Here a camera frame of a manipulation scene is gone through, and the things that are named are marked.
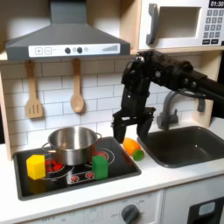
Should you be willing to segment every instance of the red burner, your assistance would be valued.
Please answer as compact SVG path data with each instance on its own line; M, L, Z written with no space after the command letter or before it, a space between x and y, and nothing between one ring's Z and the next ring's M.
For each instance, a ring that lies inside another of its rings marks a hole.
M72 181L73 182L77 182L79 179L78 179L78 177L77 176L72 176Z
M92 179L95 175L92 172L86 174L87 179Z
M103 156L103 157L105 157L105 159L109 159L109 155L107 154L107 153L105 153L104 151L102 151L102 150L98 150L98 151L96 151L95 152L95 155L96 156Z
M54 159L47 159L45 161L45 171L46 172L58 172L62 170L63 164L59 164L56 160Z

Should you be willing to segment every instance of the sink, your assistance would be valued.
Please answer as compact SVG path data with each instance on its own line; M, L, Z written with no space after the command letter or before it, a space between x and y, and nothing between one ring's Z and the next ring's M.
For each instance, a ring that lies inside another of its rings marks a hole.
M224 141L198 126L153 132L137 141L159 165L167 168L224 158Z

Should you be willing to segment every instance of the yellow block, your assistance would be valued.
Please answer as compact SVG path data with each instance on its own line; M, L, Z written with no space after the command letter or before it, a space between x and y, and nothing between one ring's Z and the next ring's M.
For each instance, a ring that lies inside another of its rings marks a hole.
M46 160L44 155L32 155L26 159L26 169L31 179L42 179L46 176Z

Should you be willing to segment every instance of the wooden spatula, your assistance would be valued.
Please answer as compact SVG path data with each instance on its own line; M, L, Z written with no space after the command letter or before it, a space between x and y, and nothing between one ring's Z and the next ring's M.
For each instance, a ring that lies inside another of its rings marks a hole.
M29 118L37 118L43 115L42 105L36 96L34 67L35 64L33 61L25 62L25 68L27 72L27 77L29 81L29 90L30 90L30 99L25 105L25 113Z
M84 108L84 101L81 96L81 61L73 60L73 97L71 98L71 107L74 112L80 113Z

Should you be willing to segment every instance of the stovetop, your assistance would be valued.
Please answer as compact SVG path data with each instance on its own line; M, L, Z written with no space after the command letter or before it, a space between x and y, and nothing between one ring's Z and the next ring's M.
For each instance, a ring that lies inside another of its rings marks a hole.
M45 178L33 180L28 177L26 159L33 154L45 154ZM32 200L56 193L64 193L82 187L99 185L141 174L141 171L113 137L102 138L96 145L95 155L108 160L108 178L96 180L92 164L64 166L45 150L26 150L14 155L17 195L20 200Z

